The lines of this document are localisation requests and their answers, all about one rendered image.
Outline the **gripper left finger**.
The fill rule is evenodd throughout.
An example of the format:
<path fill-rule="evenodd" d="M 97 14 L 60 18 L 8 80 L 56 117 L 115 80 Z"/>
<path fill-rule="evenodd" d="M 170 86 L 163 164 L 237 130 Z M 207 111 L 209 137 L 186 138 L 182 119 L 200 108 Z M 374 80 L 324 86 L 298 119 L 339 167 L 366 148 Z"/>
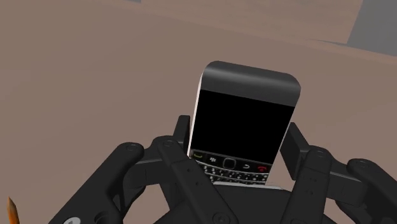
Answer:
<path fill-rule="evenodd" d="M 239 224 L 198 163 L 184 152 L 190 117 L 181 115 L 171 136 L 146 149 L 118 145 L 48 224 L 124 224 L 146 186 L 166 184 L 169 213 L 154 224 Z"/>

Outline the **black keypad mobile phone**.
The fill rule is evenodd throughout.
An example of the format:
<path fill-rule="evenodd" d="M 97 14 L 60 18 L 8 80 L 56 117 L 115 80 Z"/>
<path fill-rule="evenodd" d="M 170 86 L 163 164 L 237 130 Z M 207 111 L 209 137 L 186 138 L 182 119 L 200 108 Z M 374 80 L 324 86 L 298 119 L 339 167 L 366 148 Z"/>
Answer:
<path fill-rule="evenodd" d="M 200 77 L 188 156 L 214 184 L 265 185 L 300 92 L 288 73 L 210 62 Z"/>

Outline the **orange pointed pencil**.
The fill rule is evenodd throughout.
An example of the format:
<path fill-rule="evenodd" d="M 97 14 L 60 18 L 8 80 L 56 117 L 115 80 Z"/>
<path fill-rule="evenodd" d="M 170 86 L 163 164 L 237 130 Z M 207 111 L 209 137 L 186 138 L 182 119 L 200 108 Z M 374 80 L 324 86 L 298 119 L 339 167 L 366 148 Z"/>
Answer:
<path fill-rule="evenodd" d="M 20 224 L 17 207 L 10 197 L 8 197 L 6 208 L 10 224 Z"/>

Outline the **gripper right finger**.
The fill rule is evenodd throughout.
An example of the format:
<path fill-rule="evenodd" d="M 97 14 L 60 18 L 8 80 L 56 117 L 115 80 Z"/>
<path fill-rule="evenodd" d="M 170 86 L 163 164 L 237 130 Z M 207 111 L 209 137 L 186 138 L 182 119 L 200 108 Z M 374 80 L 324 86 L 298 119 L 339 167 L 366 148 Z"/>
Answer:
<path fill-rule="evenodd" d="M 336 224 L 324 215 L 326 199 L 354 224 L 397 224 L 397 180 L 375 162 L 353 158 L 343 164 L 310 145 L 295 123 L 280 152 L 295 182 L 281 224 Z"/>

